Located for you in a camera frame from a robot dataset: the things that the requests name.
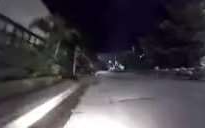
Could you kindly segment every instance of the sidewalk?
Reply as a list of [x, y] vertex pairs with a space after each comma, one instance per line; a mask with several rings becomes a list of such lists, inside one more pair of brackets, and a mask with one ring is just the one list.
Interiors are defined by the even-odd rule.
[[64, 81], [56, 86], [0, 103], [0, 128], [39, 105], [44, 104], [59, 93], [77, 85], [78, 83], [73, 81]]

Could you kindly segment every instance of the road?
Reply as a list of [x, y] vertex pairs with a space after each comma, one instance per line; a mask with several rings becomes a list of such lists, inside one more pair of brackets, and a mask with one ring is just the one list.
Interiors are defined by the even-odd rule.
[[100, 76], [64, 128], [205, 128], [205, 81]]

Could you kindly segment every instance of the tree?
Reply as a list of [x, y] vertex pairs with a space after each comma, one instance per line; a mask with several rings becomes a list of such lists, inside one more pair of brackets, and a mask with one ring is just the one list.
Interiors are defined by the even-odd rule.
[[[60, 16], [47, 16], [35, 19], [30, 27], [37, 27], [47, 36], [45, 50], [54, 54], [54, 58], [62, 60], [65, 63], [68, 75], [73, 75], [74, 54], [78, 43], [80, 42], [80, 34], [76, 29], [70, 27], [67, 22]], [[63, 54], [66, 52], [65, 59], [57, 58], [59, 51]]]
[[142, 40], [154, 65], [194, 66], [205, 56], [205, 0], [164, 1], [167, 18]]

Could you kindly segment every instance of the white line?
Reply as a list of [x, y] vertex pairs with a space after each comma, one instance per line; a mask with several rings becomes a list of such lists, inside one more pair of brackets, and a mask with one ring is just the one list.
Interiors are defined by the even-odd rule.
[[43, 118], [47, 113], [57, 107], [63, 100], [69, 97], [74, 91], [78, 89], [78, 85], [74, 85], [59, 95], [46, 101], [44, 104], [34, 108], [30, 112], [24, 114], [18, 119], [4, 126], [4, 128], [28, 128], [38, 120]]

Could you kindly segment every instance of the dark sky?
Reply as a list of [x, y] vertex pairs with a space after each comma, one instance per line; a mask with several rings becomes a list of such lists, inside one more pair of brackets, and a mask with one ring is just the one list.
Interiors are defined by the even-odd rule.
[[45, 0], [84, 34], [95, 51], [121, 51], [152, 32], [161, 17], [159, 0]]

